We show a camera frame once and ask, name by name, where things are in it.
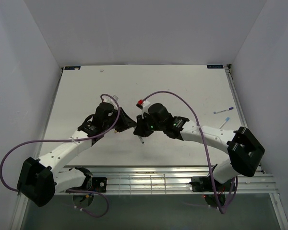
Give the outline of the aluminium front rail frame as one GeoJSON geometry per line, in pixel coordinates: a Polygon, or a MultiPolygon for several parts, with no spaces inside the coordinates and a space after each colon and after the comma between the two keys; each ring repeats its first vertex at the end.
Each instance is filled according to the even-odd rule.
{"type": "MultiPolygon", "coordinates": [[[[93,177],[106,177],[107,195],[190,195],[192,177],[208,174],[206,166],[195,167],[87,167],[93,177]]],[[[276,194],[271,174],[257,170],[253,177],[238,176],[237,194],[276,194]]]]}

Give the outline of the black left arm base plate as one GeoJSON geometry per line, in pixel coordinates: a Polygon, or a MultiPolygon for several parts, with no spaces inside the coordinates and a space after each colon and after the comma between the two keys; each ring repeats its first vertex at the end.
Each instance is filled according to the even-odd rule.
{"type": "Polygon", "coordinates": [[[107,191],[107,181],[106,177],[92,177],[88,180],[86,188],[88,191],[105,193],[107,191]]]}

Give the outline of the blue table sticker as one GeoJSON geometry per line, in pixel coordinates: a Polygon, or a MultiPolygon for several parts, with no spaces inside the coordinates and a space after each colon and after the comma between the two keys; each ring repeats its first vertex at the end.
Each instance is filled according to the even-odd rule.
{"type": "Polygon", "coordinates": [[[208,69],[223,69],[223,65],[206,65],[208,69]]]}
{"type": "Polygon", "coordinates": [[[80,70],[81,66],[65,66],[64,70],[80,70]]]}

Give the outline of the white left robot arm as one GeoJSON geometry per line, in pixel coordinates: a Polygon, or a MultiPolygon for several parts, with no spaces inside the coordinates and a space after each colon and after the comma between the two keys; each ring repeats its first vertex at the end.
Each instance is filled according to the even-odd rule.
{"type": "Polygon", "coordinates": [[[24,161],[17,184],[18,191],[38,207],[42,207],[56,192],[69,189],[84,192],[92,190],[93,176],[88,169],[62,169],[81,152],[101,140],[107,130],[123,132],[133,127],[136,127],[136,122],[122,108],[117,108],[112,103],[101,102],[96,112],[84,120],[68,142],[62,143],[38,159],[30,157],[24,161]]]}

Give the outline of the thin purple pen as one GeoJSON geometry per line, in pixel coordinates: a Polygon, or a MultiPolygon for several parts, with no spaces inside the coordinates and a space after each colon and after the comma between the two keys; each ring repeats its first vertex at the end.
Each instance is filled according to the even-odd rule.
{"type": "Polygon", "coordinates": [[[226,109],[224,109],[224,110],[220,110],[220,111],[214,111],[213,112],[213,114],[219,114],[219,113],[223,113],[223,112],[227,112],[227,111],[231,111],[231,110],[233,110],[234,109],[234,107],[229,107],[229,108],[226,108],[226,109]]]}

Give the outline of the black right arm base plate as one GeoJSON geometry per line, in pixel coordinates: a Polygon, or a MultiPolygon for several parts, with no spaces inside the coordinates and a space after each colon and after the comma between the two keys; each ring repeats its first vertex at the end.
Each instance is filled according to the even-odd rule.
{"type": "MultiPolygon", "coordinates": [[[[217,192],[229,192],[233,180],[227,180],[221,184],[214,180],[217,192]]],[[[212,180],[210,176],[192,177],[189,184],[192,186],[193,192],[213,192],[212,180]]]]}

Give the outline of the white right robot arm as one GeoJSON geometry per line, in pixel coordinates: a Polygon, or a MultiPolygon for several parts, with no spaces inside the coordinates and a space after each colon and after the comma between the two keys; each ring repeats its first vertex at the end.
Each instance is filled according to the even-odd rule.
{"type": "Polygon", "coordinates": [[[225,182],[238,175],[254,176],[265,153],[264,147],[246,127],[223,130],[198,126],[194,121],[172,116],[163,104],[139,101],[136,105],[142,113],[137,116],[136,136],[148,137],[155,131],[163,132],[171,139],[206,144],[229,156],[229,159],[213,167],[207,178],[208,187],[219,190],[225,182]]]}

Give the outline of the left blue table sticker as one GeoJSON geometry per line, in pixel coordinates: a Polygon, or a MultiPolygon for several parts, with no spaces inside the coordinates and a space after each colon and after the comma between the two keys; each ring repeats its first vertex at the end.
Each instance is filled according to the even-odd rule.
{"type": "Polygon", "coordinates": [[[65,66],[64,70],[80,70],[81,66],[65,66]]]}

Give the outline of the right blue table sticker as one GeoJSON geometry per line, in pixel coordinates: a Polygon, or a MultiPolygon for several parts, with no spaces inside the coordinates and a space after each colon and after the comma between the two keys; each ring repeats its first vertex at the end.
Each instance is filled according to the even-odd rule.
{"type": "Polygon", "coordinates": [[[206,65],[208,69],[223,69],[223,65],[206,65]]]}

